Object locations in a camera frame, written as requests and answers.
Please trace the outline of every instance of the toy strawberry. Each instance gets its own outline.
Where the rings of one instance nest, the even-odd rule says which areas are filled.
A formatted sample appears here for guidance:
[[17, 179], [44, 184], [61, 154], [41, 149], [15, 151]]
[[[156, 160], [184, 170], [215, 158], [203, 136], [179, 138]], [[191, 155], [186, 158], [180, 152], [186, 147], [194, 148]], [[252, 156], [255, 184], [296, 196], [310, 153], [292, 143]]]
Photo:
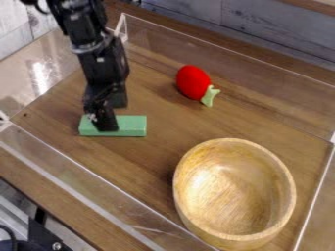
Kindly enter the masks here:
[[188, 98], [199, 100], [208, 107], [212, 107], [214, 98], [222, 92], [214, 89], [206, 72], [191, 65], [182, 67], [178, 71], [176, 86]]

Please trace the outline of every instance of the green rectangular block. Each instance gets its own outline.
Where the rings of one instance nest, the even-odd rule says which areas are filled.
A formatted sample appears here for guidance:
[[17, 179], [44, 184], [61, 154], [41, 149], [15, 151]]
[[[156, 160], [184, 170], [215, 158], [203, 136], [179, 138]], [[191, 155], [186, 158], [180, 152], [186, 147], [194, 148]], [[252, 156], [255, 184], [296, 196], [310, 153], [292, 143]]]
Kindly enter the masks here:
[[83, 136], [144, 137], [147, 136], [147, 116], [116, 115], [119, 131], [97, 131], [88, 116], [80, 120], [79, 132]]

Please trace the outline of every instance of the wooden bowl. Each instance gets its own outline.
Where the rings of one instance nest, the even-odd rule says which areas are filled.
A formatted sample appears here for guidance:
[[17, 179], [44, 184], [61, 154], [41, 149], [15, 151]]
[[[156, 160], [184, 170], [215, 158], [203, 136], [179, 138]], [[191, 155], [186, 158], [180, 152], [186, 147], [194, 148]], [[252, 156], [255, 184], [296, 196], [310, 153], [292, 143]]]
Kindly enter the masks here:
[[183, 156], [174, 200], [187, 228], [212, 246], [251, 250], [280, 232], [296, 186], [280, 159], [242, 139], [210, 140]]

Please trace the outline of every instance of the strawberry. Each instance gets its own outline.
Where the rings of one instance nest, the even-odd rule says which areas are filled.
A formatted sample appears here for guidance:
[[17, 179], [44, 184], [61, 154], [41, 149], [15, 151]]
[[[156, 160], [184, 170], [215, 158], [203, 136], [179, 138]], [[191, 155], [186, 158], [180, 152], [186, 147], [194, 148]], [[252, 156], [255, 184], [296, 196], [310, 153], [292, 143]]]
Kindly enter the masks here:
[[214, 89], [206, 72], [191, 65], [182, 67], [178, 71], [176, 86], [188, 98], [199, 100], [208, 107], [212, 107], [214, 98], [222, 92]]

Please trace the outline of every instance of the bowl rim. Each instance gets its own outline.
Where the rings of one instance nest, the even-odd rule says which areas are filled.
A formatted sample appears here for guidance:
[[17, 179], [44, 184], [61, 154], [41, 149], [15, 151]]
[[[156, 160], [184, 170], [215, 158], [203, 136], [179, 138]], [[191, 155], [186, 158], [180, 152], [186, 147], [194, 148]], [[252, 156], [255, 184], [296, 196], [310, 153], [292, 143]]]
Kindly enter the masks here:
[[[290, 199], [290, 205], [287, 207], [287, 210], [284, 212], [284, 215], [279, 218], [278, 222], [268, 228], [266, 228], [264, 230], [262, 230], [260, 232], [256, 232], [254, 234], [248, 234], [248, 235], [236, 235], [236, 234], [226, 234], [223, 232], [219, 232], [218, 230], [214, 230], [208, 227], [202, 227], [202, 225], [199, 225], [199, 221], [194, 220], [192, 217], [190, 216], [190, 214], [187, 214], [183, 210], [183, 206], [180, 205], [179, 201], [179, 195], [176, 192], [176, 182], [178, 182], [178, 178], [179, 178], [179, 173], [180, 173], [180, 169], [182, 169], [182, 165], [186, 161], [186, 159], [190, 157], [190, 155], [202, 147], [204, 147], [208, 144], [212, 144], [215, 142], [239, 142], [243, 144], [247, 144], [252, 147], [255, 147], [258, 150], [263, 151], [266, 154], [268, 154], [268, 156], [275, 160], [275, 162], [279, 164], [279, 167], [282, 169], [282, 171], [284, 172], [286, 178], [288, 180], [288, 184], [290, 184], [290, 194], [291, 194], [291, 199]], [[244, 139], [239, 139], [239, 138], [218, 138], [218, 139], [211, 139], [207, 140], [202, 143], [199, 143], [196, 146], [194, 146], [187, 153], [183, 155], [178, 166], [176, 166], [176, 170], [174, 173], [174, 178], [172, 178], [172, 193], [174, 193], [174, 201], [175, 201], [175, 205], [178, 208], [178, 212], [180, 210], [182, 214], [184, 215], [184, 218], [187, 218], [187, 220], [202, 230], [204, 231], [207, 234], [211, 234], [212, 236], [224, 239], [224, 240], [231, 240], [231, 241], [251, 241], [251, 240], [256, 240], [256, 239], [263, 239], [266, 237], [270, 237], [271, 235], [275, 235], [279, 230], [284, 227], [284, 225], [287, 224], [290, 217], [294, 213], [294, 209], [296, 206], [296, 200], [298, 200], [298, 193], [296, 193], [296, 185], [295, 185], [295, 180], [292, 177], [292, 174], [286, 166], [286, 164], [283, 163], [283, 161], [279, 159], [279, 157], [263, 146], [260, 146], [259, 144], [244, 140]]]

